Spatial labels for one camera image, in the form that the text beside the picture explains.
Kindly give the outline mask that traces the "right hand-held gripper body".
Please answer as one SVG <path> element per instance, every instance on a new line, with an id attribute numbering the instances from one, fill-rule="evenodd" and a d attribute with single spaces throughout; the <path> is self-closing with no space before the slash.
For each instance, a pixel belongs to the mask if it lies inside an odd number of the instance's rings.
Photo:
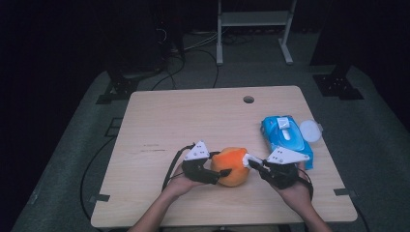
<path id="1" fill-rule="evenodd" d="M 308 160 L 308 155 L 277 146 L 262 160 L 258 172 L 270 185 L 278 189 L 287 189 L 300 180 L 298 163 Z"/>

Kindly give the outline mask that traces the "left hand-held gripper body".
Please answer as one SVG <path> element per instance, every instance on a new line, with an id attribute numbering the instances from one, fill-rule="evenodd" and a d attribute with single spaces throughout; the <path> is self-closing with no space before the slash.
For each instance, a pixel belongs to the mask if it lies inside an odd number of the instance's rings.
<path id="1" fill-rule="evenodd" d="M 195 143 L 183 159 L 182 169 L 185 176 L 194 182 L 215 185 L 220 174 L 205 167 L 210 157 L 210 152 L 203 140 Z"/>

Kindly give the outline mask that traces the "orange plush toy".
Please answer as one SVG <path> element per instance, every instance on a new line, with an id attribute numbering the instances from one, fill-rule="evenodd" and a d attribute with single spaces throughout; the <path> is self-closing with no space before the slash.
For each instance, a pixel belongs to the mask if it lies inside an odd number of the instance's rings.
<path id="1" fill-rule="evenodd" d="M 218 183 L 234 188 L 243 184 L 249 176 L 249 169 L 242 163 L 243 156 L 248 152 L 245 148 L 228 147 L 223 149 L 219 155 L 211 158 L 211 169 L 220 172 L 223 169 L 231 168 L 232 171 L 227 177 L 220 177 Z"/>

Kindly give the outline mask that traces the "white wet wipe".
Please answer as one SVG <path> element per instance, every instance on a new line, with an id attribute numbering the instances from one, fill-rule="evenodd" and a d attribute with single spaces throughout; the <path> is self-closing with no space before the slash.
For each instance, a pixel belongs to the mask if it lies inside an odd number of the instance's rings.
<path id="1" fill-rule="evenodd" d="M 262 162 L 261 159 L 255 157 L 255 156 L 252 156 L 250 154 L 245 154 L 242 158 L 242 163 L 243 163 L 244 167 L 246 167 L 248 169 L 251 169 L 251 167 L 249 166 L 249 163 L 248 163 L 249 160 L 254 160 L 254 161 L 257 161 L 259 163 Z"/>

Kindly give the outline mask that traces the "blue wet wipe pack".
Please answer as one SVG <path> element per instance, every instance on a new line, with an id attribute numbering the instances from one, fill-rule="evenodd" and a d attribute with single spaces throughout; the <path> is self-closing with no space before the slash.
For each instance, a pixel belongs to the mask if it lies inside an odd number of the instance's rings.
<path id="1" fill-rule="evenodd" d="M 306 169 L 313 168 L 314 154 L 310 143 L 317 142 L 323 130 L 316 121 L 305 120 L 297 124 L 291 116 L 269 116 L 261 122 L 260 130 L 271 150 L 280 146 L 307 155 Z"/>

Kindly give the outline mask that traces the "person's left hand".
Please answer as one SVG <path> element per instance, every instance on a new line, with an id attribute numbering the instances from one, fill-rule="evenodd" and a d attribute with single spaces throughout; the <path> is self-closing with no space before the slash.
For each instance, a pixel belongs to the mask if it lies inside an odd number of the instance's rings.
<path id="1" fill-rule="evenodd" d="M 187 178 L 183 172 L 182 165 L 179 164 L 168 185 L 161 192 L 161 196 L 164 196 L 168 200 L 175 201 L 180 196 L 199 186 L 202 186 L 202 183 Z"/>

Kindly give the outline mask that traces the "person's right hand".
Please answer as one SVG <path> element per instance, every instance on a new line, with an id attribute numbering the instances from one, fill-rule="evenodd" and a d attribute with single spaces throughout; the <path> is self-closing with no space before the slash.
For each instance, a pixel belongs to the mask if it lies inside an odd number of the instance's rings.
<path id="1" fill-rule="evenodd" d="M 274 190 L 280 195 L 285 204 L 300 217 L 309 216 L 314 211 L 309 190 L 305 184 L 296 182 L 292 187 L 285 189 L 274 188 Z"/>

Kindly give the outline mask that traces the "grey tape strip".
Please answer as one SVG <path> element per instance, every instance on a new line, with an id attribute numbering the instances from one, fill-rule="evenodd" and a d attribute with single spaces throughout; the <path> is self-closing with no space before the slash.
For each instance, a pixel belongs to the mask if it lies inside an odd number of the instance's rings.
<path id="1" fill-rule="evenodd" d="M 336 188 L 334 189 L 334 193 L 336 196 L 348 195 L 351 198 L 358 197 L 356 191 L 348 189 L 348 188 Z"/>
<path id="2" fill-rule="evenodd" d="M 110 198 L 110 195 L 107 194 L 97 194 L 97 195 L 92 195 L 89 198 L 89 202 L 90 203 L 97 203 L 98 201 L 102 201 L 102 202 L 108 202 Z"/>

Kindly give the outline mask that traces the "black stand base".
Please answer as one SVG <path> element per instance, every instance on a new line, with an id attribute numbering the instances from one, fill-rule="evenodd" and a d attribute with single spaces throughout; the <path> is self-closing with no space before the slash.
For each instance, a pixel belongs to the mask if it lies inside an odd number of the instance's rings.
<path id="1" fill-rule="evenodd" d="M 342 101 L 362 100 L 364 98 L 347 78 L 350 68 L 349 64 L 337 64 L 330 73 L 313 76 L 323 97 L 338 97 Z"/>
<path id="2" fill-rule="evenodd" d="M 113 101 L 128 100 L 137 90 L 139 83 L 161 73 L 161 69 L 150 72 L 125 71 L 111 69 L 107 71 L 109 82 L 105 91 L 99 95 L 96 104 L 110 104 Z"/>

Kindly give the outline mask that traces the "white metal stand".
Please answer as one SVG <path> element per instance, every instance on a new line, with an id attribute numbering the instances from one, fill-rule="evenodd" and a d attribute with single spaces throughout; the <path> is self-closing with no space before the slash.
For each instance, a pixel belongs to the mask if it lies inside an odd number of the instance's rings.
<path id="1" fill-rule="evenodd" d="M 283 26 L 284 32 L 278 39 L 284 61 L 287 65 L 293 64 L 293 58 L 287 47 L 293 17 L 298 0 L 291 0 L 291 4 L 286 11 L 273 12 L 224 12 L 221 7 L 222 0 L 218 0 L 217 19 L 217 45 L 216 63 L 223 64 L 222 29 L 228 27 L 252 27 L 252 26 Z"/>

